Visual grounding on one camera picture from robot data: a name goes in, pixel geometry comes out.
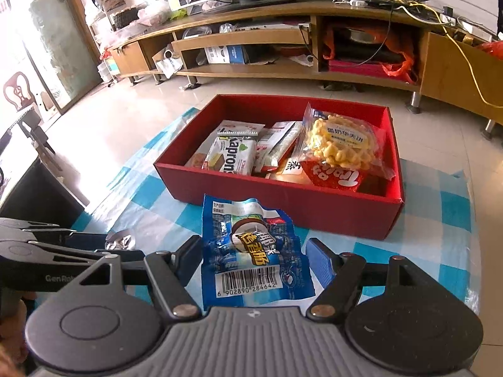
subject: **yellow cable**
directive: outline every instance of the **yellow cable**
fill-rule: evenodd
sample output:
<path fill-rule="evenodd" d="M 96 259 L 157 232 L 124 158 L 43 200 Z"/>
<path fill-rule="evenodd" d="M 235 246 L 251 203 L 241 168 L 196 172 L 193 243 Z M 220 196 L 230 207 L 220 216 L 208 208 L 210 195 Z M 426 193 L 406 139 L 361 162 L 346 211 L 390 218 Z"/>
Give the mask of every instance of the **yellow cable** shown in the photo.
<path fill-rule="evenodd" d="M 437 19 L 439 21 L 439 23 L 441 24 L 442 23 L 442 20 L 438 14 L 438 12 L 436 10 L 434 10 L 432 7 L 429 7 L 428 5 L 426 4 L 422 4 L 422 3 L 418 3 L 418 2 L 414 2 L 412 3 L 411 2 L 411 5 L 412 6 L 417 6 L 417 5 L 420 5 L 424 8 L 427 8 L 428 10 L 430 11 L 433 11 L 435 13 L 435 15 L 437 16 Z M 456 42 L 456 40 L 454 40 L 454 38 L 452 38 L 449 33 L 447 32 L 447 29 L 445 26 L 442 25 L 442 28 L 444 29 L 444 32 L 447 36 L 447 38 L 449 38 L 453 44 L 457 47 L 457 49 L 459 49 L 459 52 L 461 52 L 461 55 L 463 55 L 464 59 L 466 60 L 466 63 L 468 64 L 469 68 L 470 68 L 470 72 L 471 72 L 471 75 L 472 75 L 472 78 L 473 78 L 473 81 L 475 83 L 475 87 L 477 88 L 477 91 L 478 91 L 478 94 L 480 95 L 480 98 L 482 99 L 482 102 L 484 102 L 486 105 L 489 105 L 490 107 L 494 107 L 496 109 L 503 109 L 503 106 L 496 106 L 490 102 L 488 102 L 487 100 L 485 100 L 484 98 L 484 95 L 482 95 L 482 91 L 480 90 L 480 87 L 478 85 L 478 82 L 477 82 L 477 78 L 475 77 L 475 72 L 473 71 L 473 67 L 472 67 L 472 64 L 470 62 L 470 60 L 468 59 L 468 57 L 466 56 L 466 54 L 464 53 L 463 49 L 459 46 L 459 44 Z"/>
<path fill-rule="evenodd" d="M 392 1 L 397 1 L 399 3 L 402 3 L 402 4 L 405 4 L 405 0 L 392 0 Z M 478 91 L 478 94 L 480 96 L 480 99 L 482 99 L 482 102 L 484 102 L 486 105 L 489 105 L 490 107 L 494 107 L 496 109 L 503 109 L 503 106 L 496 106 L 490 102 L 488 102 L 485 98 L 484 98 L 484 95 L 482 95 L 482 91 L 480 90 L 480 87 L 478 85 L 478 82 L 477 82 L 477 78 L 475 76 L 475 72 L 473 71 L 473 67 L 472 67 L 472 64 L 470 62 L 470 60 L 468 59 L 468 57 L 466 56 L 466 54 L 464 53 L 464 51 L 462 50 L 462 48 L 459 46 L 459 44 L 456 42 L 456 40 L 454 40 L 454 38 L 452 38 L 450 35 L 449 35 L 449 32 L 447 31 L 446 27 L 443 25 L 442 23 L 442 20 L 438 14 L 438 12 L 436 10 L 434 10 L 432 7 L 429 7 L 428 5 L 426 4 L 423 4 L 423 3 L 419 3 L 417 1 L 409 1 L 408 4 L 412 7 L 416 7 L 416 6 L 421 6 L 421 7 L 424 7 L 430 11 L 433 11 L 434 14 L 437 16 L 437 19 L 439 21 L 439 25 L 442 26 L 442 28 L 444 29 L 444 32 L 445 32 L 445 35 L 447 36 L 447 38 L 449 38 L 453 44 L 457 47 L 457 49 L 459 49 L 459 52 L 461 52 L 461 55 L 463 55 L 464 59 L 466 60 L 466 63 L 468 64 L 468 67 L 470 68 L 470 72 L 471 72 L 471 76 L 473 78 L 473 82 L 475 83 L 475 87 L 477 88 L 477 91 Z"/>

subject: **snack wrapper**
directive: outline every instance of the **snack wrapper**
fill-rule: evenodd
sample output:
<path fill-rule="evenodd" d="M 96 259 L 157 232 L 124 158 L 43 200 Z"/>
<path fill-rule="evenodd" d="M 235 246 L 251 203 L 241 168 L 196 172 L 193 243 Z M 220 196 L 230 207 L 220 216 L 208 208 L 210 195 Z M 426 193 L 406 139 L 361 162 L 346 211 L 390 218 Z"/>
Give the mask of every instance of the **snack wrapper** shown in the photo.
<path fill-rule="evenodd" d="M 297 161 L 315 161 L 331 168 L 370 171 L 388 180 L 392 169 L 383 164 L 386 133 L 364 120 L 312 109 L 304 113 L 303 130 L 293 152 Z"/>
<path fill-rule="evenodd" d="M 341 191 L 356 192 L 367 175 L 365 171 L 331 167 L 327 163 L 317 161 L 303 161 L 300 164 L 314 185 Z"/>
<path fill-rule="evenodd" d="M 199 146 L 197 151 L 190 157 L 189 161 L 185 164 L 186 167 L 203 167 L 204 160 L 208 155 L 211 146 L 215 142 L 219 133 L 222 132 L 251 132 L 259 133 L 264 124 L 259 123 L 247 123 L 247 122 L 235 122 L 234 120 L 223 120 L 218 127 L 205 139 L 203 143 Z"/>
<path fill-rule="evenodd" d="M 294 122 L 285 136 L 273 147 L 263 161 L 262 172 L 276 171 L 292 151 L 293 144 L 302 131 L 302 122 Z"/>
<path fill-rule="evenodd" d="M 262 168 L 266 162 L 266 157 L 283 139 L 285 134 L 293 127 L 295 122 L 278 122 L 272 128 L 263 129 L 261 137 L 257 143 L 257 156 L 255 159 L 255 172 L 264 172 Z"/>
<path fill-rule="evenodd" d="M 244 136 L 218 136 L 203 163 L 204 170 L 249 176 L 255 162 L 257 142 Z"/>
<path fill-rule="evenodd" d="M 307 257 L 293 223 L 256 199 L 242 202 L 205 195 L 203 304 L 253 307 L 314 296 Z"/>
<path fill-rule="evenodd" d="M 266 178 L 288 183 L 314 185 L 304 172 L 300 162 L 292 158 L 283 160 L 279 168 L 275 172 L 269 173 Z"/>

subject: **chair back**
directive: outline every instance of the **chair back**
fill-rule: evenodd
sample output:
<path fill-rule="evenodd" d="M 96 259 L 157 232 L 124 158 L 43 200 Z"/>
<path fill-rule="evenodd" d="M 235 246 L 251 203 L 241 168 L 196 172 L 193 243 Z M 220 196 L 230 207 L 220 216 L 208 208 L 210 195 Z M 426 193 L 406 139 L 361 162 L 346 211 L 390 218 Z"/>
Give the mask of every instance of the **chair back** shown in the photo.
<path fill-rule="evenodd" d="M 23 78 L 25 81 L 25 84 L 26 84 L 26 91 L 25 92 L 23 92 L 23 88 L 19 84 L 20 77 Z M 7 95 L 7 88 L 8 87 L 11 87 L 13 89 L 13 91 L 12 91 L 13 96 L 9 97 Z M 35 95 L 30 90 L 30 83 L 28 81 L 28 78 L 22 72 L 16 72 L 3 85 L 3 95 L 5 96 L 5 99 L 9 103 L 12 103 L 16 107 L 16 110 L 24 109 L 25 107 L 28 107 L 32 103 L 35 103 Z"/>

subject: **wooden chair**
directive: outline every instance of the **wooden chair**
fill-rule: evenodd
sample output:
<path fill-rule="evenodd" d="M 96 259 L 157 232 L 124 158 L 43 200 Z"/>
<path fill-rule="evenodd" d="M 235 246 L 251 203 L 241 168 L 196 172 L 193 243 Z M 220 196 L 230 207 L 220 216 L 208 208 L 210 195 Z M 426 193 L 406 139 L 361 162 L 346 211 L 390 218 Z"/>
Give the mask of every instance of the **wooden chair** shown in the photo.
<path fill-rule="evenodd" d="M 26 97 L 24 95 L 21 85 L 18 84 L 19 77 L 21 77 L 25 80 L 27 94 L 29 95 L 29 97 Z M 20 100 L 20 103 L 16 103 L 11 98 L 9 98 L 9 96 L 7 95 L 7 88 L 8 87 L 11 87 L 14 90 L 14 95 L 16 95 L 16 97 Z M 34 103 L 35 106 L 37 106 L 37 104 L 35 102 L 35 95 L 30 90 L 30 83 L 28 81 L 28 78 L 22 72 L 16 72 L 3 85 L 3 95 L 5 96 L 5 99 L 7 100 L 7 102 L 12 103 L 16 107 L 16 110 L 24 109 L 25 107 L 28 107 L 32 103 Z"/>
<path fill-rule="evenodd" d="M 26 95 L 23 93 L 22 87 L 18 84 L 19 77 L 23 78 L 26 82 Z M 16 103 L 13 99 L 7 95 L 7 88 L 12 87 L 14 95 L 19 99 L 19 103 Z M 37 102 L 35 100 L 35 95 L 30 90 L 30 83 L 26 75 L 22 72 L 16 72 L 11 78 L 3 85 L 3 95 L 5 99 L 14 105 L 16 110 L 19 112 L 27 107 L 31 107 L 27 110 L 19 119 L 18 125 L 25 134 L 27 138 L 31 138 L 34 142 L 38 144 L 39 151 L 43 152 L 47 158 L 54 164 L 58 170 L 61 171 L 61 167 L 54 159 L 56 152 L 47 142 L 48 137 L 42 128 L 39 126 L 42 121 L 41 115 L 39 113 Z"/>

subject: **gray gripper base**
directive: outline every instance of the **gray gripper base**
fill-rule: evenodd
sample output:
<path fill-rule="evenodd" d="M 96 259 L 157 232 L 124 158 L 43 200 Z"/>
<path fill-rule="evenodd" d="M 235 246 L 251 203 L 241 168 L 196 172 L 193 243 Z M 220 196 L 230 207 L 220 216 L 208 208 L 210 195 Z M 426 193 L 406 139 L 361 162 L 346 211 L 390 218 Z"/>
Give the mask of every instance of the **gray gripper base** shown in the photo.
<path fill-rule="evenodd" d="M 110 348 L 107 356 L 113 356 Z M 147 359 L 114 377 L 398 377 L 356 354 L 338 329 L 298 308 L 213 308 L 179 323 Z M 54 377 L 38 369 L 34 377 Z M 449 377 L 469 377 L 467 370 Z"/>

